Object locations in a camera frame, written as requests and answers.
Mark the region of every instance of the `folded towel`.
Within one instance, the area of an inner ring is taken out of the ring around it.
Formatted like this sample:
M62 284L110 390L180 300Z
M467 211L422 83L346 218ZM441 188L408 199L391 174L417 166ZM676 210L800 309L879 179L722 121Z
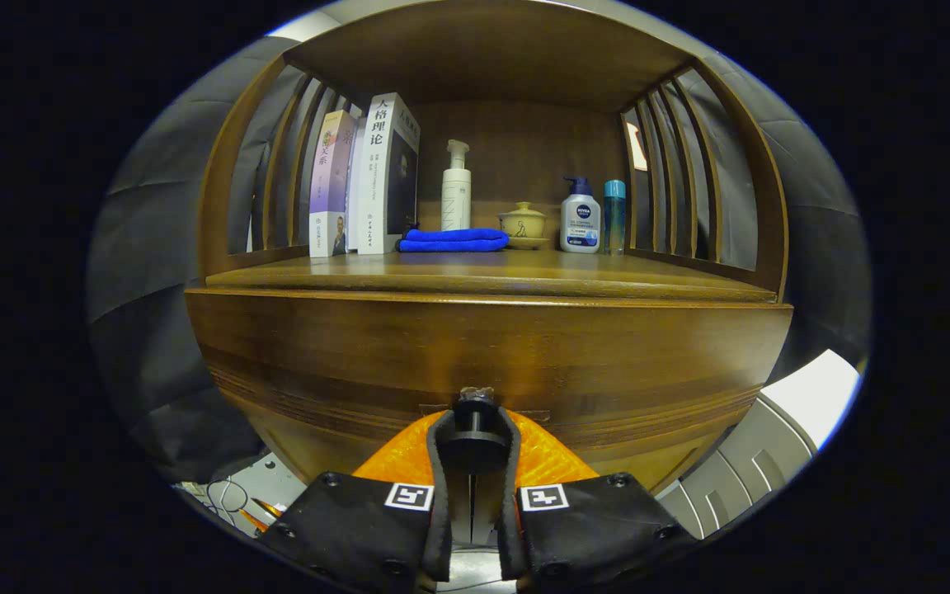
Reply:
M410 229L398 241L399 252L496 252L508 245L508 234L498 229L456 229L425 233Z

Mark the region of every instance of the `wooden shelf board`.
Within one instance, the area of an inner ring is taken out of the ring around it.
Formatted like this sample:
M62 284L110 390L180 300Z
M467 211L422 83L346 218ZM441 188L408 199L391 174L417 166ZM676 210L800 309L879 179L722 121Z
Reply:
M604 113L619 112L693 57L594 12L516 0L422 2L377 12L285 56L300 70L360 82L351 98L363 109L374 94L397 91L410 106L499 99Z
M776 298L757 286L666 262L550 249L294 258L212 275L206 286L741 302Z

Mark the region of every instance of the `book cover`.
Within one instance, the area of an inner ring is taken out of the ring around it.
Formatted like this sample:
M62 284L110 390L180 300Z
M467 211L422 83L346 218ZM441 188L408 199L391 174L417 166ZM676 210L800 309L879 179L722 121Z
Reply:
M310 181L310 257L346 253L346 184L357 120L343 110L325 115Z
M358 188L361 173L361 140L365 138L365 121L367 118L358 119L355 126L355 135L353 146L350 147L350 170L347 173L346 181L346 251L355 252L358 249L358 236L360 234L360 217L358 217Z
M362 139L358 253L392 252L416 222L420 126L398 93L376 95Z

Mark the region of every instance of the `white pump bottle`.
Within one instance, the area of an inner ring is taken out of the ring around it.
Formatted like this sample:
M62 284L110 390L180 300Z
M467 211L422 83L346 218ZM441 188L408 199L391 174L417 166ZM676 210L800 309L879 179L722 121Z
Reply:
M442 172L442 230L470 229L472 221L472 173L464 169L464 154L471 147L460 140L445 145L449 169Z

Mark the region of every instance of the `purple book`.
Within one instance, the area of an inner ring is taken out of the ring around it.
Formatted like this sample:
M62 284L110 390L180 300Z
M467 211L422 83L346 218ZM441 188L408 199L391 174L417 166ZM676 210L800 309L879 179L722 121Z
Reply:
M357 120L345 111L325 115L310 181L310 257L346 253L346 182Z

